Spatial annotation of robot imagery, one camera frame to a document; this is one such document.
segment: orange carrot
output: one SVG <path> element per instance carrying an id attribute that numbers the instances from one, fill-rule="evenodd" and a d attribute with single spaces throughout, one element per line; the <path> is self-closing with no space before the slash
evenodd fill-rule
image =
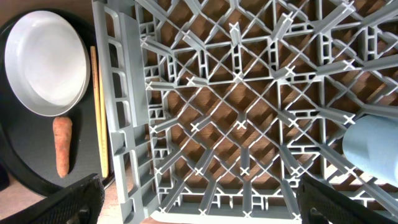
<path id="1" fill-rule="evenodd" d="M 69 147 L 72 138 L 72 121 L 68 117 L 56 117 L 52 123 L 55 141 L 57 172 L 64 178 L 69 172 Z"/>

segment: white plate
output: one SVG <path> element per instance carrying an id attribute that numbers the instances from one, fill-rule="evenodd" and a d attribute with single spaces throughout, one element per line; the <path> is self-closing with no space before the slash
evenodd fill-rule
<path id="1" fill-rule="evenodd" d="M 84 43 L 61 16 L 35 11 L 18 20 L 6 43 L 6 73 L 19 101 L 44 116 L 58 116 L 84 95 L 90 60 Z"/>

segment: gray dish rack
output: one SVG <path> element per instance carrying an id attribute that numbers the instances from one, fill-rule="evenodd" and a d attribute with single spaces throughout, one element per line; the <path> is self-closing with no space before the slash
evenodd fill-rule
<path id="1" fill-rule="evenodd" d="M 328 13 L 326 3 L 333 5 Z M 217 5 L 223 6 L 216 10 L 218 16 L 205 13 Z M 357 12 L 354 1 L 345 0 L 247 5 L 248 0 L 93 1 L 110 156 L 123 222 L 140 223 L 152 216 L 176 223 L 237 222 L 237 218 L 297 223 L 295 189 L 303 174 L 337 190 L 350 180 L 355 187 L 341 193 L 365 206 L 376 202 L 384 208 L 377 212 L 396 220 L 397 190 L 358 172 L 336 145 L 365 114 L 398 118 L 393 105 L 398 83 L 383 72 L 398 67 L 394 52 L 398 36 L 380 28 L 398 21 L 398 1 L 382 1 L 383 6 L 366 16 Z M 309 5 L 314 8 L 311 16 Z M 186 12 L 190 16 L 183 22 L 171 19 Z M 264 20 L 264 14 L 271 16 Z M 195 27 L 200 26 L 211 29 L 198 36 Z M 162 40 L 164 29 L 172 33 L 168 43 Z M 353 32 L 344 41 L 334 35 L 340 30 Z M 303 36 L 308 38 L 291 43 Z M 315 59 L 307 52 L 313 45 Z M 117 64 L 111 64 L 110 49 L 116 49 Z M 298 69 L 297 61 L 310 70 Z M 355 90 L 362 77 L 380 83 L 365 99 Z M 219 86 L 227 88 L 220 92 Z M 315 94 L 309 93 L 314 87 Z M 284 96 L 286 88 L 293 95 Z M 202 96 L 215 101 L 206 108 L 198 100 Z M 180 108 L 170 111 L 169 98 L 181 101 Z M 237 98 L 249 103 L 239 107 Z M 356 109 L 345 111 L 344 103 L 334 107 L 341 100 Z M 295 103 L 306 106 L 297 109 Z M 271 115 L 265 123 L 252 115 L 267 110 Z M 233 122 L 227 122 L 227 115 Z M 214 141 L 201 134 L 209 128 Z M 285 131 L 292 129 L 293 134 Z M 317 137 L 310 134 L 314 129 Z M 247 130 L 251 135 L 244 135 Z M 184 141 L 175 142 L 176 132 Z M 219 153 L 223 141 L 236 153 Z M 265 142 L 274 153 L 256 156 L 265 150 L 258 144 Z M 199 156 L 192 159 L 195 149 Z M 225 184 L 226 179 L 235 186 Z M 258 183 L 262 179 L 271 180 L 272 186 Z"/>

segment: black tray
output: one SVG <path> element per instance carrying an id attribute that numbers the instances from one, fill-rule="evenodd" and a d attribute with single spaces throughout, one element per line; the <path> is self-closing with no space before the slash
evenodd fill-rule
<path id="1" fill-rule="evenodd" d="M 90 46 L 96 45 L 93 26 L 69 12 L 56 9 L 41 10 L 57 13 L 66 19 L 79 33 L 90 54 Z M 0 162 L 27 188 L 48 196 L 92 173 L 101 173 L 93 84 L 90 79 L 84 97 L 65 114 L 70 117 L 73 126 L 70 172 L 61 179 L 55 166 L 52 132 L 54 118 L 37 115 L 25 108 L 12 92 L 4 68 L 7 37 L 19 18 L 29 12 L 16 16 L 0 29 Z M 104 186 L 109 186 L 113 180 L 113 165 L 110 159 L 109 175 L 103 179 Z"/>

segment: wooden chopstick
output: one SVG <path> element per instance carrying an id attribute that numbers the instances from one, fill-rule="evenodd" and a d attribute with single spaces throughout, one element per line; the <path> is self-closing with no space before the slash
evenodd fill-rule
<path id="1" fill-rule="evenodd" d="M 97 137 L 99 146 L 99 159 L 101 161 L 102 176 L 108 176 L 108 140 L 106 135 L 105 104 L 102 86 L 101 71 L 98 77 L 98 64 L 95 46 L 90 47 L 91 69 L 93 71 L 95 120 L 97 125 Z"/>

